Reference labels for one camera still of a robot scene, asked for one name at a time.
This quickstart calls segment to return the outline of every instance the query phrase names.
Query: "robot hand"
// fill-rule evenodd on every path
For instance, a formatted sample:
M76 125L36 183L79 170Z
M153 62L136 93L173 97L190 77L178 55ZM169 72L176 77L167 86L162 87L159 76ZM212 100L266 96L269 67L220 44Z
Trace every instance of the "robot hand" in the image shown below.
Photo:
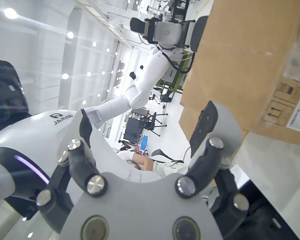
M155 182L100 173L101 162L95 165L91 157L92 131L85 111L77 112L62 141L68 146L60 147L62 164L37 197L39 211L61 240L223 239L244 220L249 204L222 163L240 145L241 131L224 106L209 102L202 111L190 142L197 150L188 173ZM84 191L75 206L66 193L71 177ZM213 177L220 196L209 210L198 193Z

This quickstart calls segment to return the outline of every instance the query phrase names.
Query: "black chair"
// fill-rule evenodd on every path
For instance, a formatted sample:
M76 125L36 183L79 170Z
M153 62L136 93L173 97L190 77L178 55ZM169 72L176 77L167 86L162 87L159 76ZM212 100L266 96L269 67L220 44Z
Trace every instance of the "black chair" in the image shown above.
M163 103L170 103L170 102L172 102L173 96L172 96L172 97L169 97L169 96L171 95L171 93L174 94L173 91L168 90L167 93L162 94L162 95L160 96L160 101L163 102Z
M179 162L179 163L184 163L183 160L174 160L172 159L171 157L167 156L165 153L163 153L163 151L161 149L157 149L155 151L152 152L151 156L163 156L169 160L171 160L171 162ZM159 161L159 160L156 160L157 162L159 163L166 163L166 162L163 162L163 161Z
M150 116L146 117L146 118L148 120L150 120L150 118L151 118L151 121L145 122L144 129L151 131L152 133L156 134L157 136L160 136L157 133L155 133L153 130L155 129L155 127L166 127L167 125L155 125L155 121L158 121L159 123L161 123L158 119L156 119L156 116L157 115L168 115L168 114L167 113L163 113L163 114L154 113L153 115L151 115L151 114L149 114L149 115Z

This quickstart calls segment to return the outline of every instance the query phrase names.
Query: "metal screw cap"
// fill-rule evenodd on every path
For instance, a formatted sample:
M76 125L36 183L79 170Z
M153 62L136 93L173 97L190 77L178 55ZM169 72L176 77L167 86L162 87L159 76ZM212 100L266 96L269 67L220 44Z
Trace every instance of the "metal screw cap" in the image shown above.
M69 152L67 150L57 154L57 163L65 163L68 160Z
M176 182L176 187L181 194L188 197L196 192L195 183L187 176L179 178Z
M71 142L68 145L68 149L70 151L77 149L79 146L81 146L81 141L79 139L72 139Z
M209 139L209 144L214 147L214 148L217 148L217 149L223 149L223 142L220 138L218 137L211 137Z
M37 206L44 206L51 201L51 191L45 189L37 196Z
M241 210L243 212L245 212L245 211L247 211L249 209L249 201L247 200L247 198L244 195L242 195L240 193L238 193L233 198L233 205L237 209L239 209L239 210Z
M87 184L87 191L91 195L99 194L105 187L105 180L100 175L95 175L89 179Z

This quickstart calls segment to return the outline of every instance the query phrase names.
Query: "black cable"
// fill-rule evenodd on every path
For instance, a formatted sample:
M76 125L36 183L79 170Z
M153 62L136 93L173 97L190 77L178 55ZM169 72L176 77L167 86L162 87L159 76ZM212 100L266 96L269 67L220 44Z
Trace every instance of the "black cable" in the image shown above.
M189 68L188 68L187 70L181 70L181 69L179 69L179 68L172 62L172 60L167 56L166 53L164 53L162 50L161 50L161 53L162 53L162 55L165 56L165 58L169 61L170 65L171 65L176 71L180 72L181 74L187 74L187 73L189 73L189 71L190 71L191 68L192 68L192 64L193 64L193 61L194 61L195 55L196 55L196 53L193 52L193 53L192 53L192 58L191 58L191 63L190 63Z
M164 49L164 50L173 50L173 49L175 49L176 47L172 47L172 48L164 48L162 45L160 45L160 47L162 47L162 49Z

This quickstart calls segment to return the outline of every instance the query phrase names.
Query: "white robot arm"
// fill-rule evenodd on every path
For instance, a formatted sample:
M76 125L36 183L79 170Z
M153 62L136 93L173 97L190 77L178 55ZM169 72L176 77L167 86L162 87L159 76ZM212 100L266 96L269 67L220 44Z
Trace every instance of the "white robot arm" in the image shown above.
M180 49L163 50L168 57L173 57ZM91 106L85 109L91 123L99 128L111 118L114 118L126 111L145 106L153 87L163 77L169 68L169 62L156 48L152 51L149 63L146 63L142 75L136 79L119 97L115 97L98 106Z

